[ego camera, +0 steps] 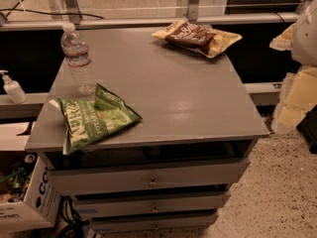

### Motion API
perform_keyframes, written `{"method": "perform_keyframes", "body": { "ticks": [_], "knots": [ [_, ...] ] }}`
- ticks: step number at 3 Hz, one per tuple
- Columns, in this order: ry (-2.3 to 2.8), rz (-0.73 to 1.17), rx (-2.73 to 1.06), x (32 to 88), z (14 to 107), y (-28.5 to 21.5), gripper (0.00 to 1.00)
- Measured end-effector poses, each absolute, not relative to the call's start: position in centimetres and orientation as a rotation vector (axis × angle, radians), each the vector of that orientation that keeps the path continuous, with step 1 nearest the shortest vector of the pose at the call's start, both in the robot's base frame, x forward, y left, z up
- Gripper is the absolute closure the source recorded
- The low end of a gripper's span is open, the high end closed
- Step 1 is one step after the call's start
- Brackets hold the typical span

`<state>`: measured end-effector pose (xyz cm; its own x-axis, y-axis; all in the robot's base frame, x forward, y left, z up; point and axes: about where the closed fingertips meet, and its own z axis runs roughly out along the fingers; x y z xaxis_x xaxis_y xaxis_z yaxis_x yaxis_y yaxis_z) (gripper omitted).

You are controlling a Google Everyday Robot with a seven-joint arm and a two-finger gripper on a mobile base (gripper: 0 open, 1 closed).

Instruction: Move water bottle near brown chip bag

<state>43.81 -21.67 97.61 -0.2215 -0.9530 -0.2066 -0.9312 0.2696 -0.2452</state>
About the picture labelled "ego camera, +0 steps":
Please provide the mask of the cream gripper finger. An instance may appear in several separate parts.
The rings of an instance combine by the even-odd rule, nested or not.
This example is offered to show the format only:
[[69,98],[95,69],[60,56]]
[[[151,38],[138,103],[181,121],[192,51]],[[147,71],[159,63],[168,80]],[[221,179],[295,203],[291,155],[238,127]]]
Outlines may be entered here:
[[269,43],[269,46],[277,51],[290,51],[294,27],[295,24],[292,24],[289,27],[287,27],[280,35],[275,37]]
[[289,133],[316,105],[317,68],[303,65],[298,73],[288,73],[282,82],[279,102],[273,112],[272,131]]

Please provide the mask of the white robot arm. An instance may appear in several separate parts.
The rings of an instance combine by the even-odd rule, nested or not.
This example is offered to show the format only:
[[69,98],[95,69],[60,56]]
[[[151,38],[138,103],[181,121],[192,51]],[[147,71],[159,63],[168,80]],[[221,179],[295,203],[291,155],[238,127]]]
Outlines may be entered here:
[[273,112],[271,129],[284,134],[294,130],[317,105],[317,0],[269,46],[277,51],[291,51],[291,58],[301,64],[297,73],[288,73],[283,80]]

